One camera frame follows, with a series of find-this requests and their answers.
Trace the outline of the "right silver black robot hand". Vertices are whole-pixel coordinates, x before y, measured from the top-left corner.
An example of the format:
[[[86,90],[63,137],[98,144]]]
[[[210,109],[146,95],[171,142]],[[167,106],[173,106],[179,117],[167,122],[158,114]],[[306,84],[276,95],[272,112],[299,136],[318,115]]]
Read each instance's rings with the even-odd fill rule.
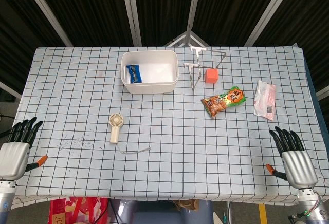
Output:
[[[305,150],[300,137],[294,131],[275,127],[269,130],[274,139],[285,172],[278,172],[270,164],[266,165],[271,175],[281,178],[295,189],[314,187],[318,182],[314,166],[308,152]]]

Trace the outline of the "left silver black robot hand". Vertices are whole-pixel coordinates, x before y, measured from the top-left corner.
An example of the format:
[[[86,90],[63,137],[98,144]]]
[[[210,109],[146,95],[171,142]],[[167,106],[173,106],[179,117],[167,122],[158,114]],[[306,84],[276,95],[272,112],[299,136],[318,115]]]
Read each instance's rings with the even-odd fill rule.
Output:
[[[7,135],[7,141],[1,146],[1,181],[16,181],[25,172],[41,167],[48,156],[36,162],[28,163],[30,150],[43,121],[37,117],[26,119],[15,124],[10,130],[1,134]]]

